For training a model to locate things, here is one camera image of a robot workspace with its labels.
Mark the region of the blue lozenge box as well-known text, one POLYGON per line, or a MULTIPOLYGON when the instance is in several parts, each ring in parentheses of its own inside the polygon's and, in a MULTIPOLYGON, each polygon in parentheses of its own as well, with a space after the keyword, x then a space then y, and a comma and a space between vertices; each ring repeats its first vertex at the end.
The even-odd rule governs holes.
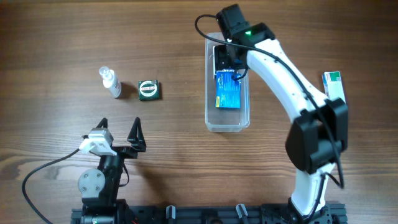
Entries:
POLYGON ((241 81, 239 73, 216 72, 215 107, 223 109, 240 109, 241 107, 241 81))

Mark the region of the white glue bottle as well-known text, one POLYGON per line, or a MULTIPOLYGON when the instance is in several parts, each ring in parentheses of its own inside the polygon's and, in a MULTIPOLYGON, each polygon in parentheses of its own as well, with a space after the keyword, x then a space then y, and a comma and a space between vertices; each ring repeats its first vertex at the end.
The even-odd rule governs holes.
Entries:
POLYGON ((119 98, 121 95, 121 82, 115 71, 103 66, 99 69, 99 74, 103 79, 103 86, 109 90, 114 98, 119 98))

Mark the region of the white green medicine box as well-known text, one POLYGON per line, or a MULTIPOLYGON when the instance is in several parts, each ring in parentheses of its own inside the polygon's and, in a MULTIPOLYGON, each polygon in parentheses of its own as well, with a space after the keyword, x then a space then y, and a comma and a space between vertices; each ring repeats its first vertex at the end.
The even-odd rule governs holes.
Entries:
POLYGON ((330 100, 341 98, 344 102, 346 102, 341 74, 339 71, 324 72, 322 75, 322 80, 325 94, 330 100))

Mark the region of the Hansaplast plaster box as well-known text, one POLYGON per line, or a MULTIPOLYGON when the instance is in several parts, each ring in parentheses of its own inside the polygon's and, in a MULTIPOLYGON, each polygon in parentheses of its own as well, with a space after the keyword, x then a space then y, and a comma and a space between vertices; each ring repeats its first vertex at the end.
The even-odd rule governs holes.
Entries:
POLYGON ((222 69, 222 72, 234 73, 234 69, 233 68, 226 68, 226 69, 222 69))

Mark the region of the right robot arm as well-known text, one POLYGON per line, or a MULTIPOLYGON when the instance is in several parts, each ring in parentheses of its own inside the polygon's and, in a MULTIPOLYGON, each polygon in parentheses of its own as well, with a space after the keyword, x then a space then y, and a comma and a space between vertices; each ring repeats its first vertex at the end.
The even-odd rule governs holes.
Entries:
POLYGON ((223 8, 215 19, 232 61, 256 72, 290 119, 285 150, 297 172, 289 205, 298 221, 309 223, 325 207, 328 180, 345 186, 340 156, 348 147, 348 107, 314 87, 273 31, 263 22, 250 25, 238 4, 223 8))

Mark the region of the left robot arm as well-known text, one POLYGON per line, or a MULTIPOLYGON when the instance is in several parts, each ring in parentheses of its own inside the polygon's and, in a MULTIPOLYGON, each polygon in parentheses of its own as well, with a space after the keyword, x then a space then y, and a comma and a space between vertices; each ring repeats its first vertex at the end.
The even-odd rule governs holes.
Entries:
POLYGON ((124 161, 136 159, 146 151, 146 142, 141 120, 136 117, 127 137, 129 146, 114 146, 114 138, 108 129, 108 120, 103 118, 97 127, 83 136, 79 150, 100 158, 95 169, 88 169, 78 180, 82 209, 73 210, 72 223, 138 223, 138 218, 125 199, 118 199, 123 172, 127 172, 124 161))

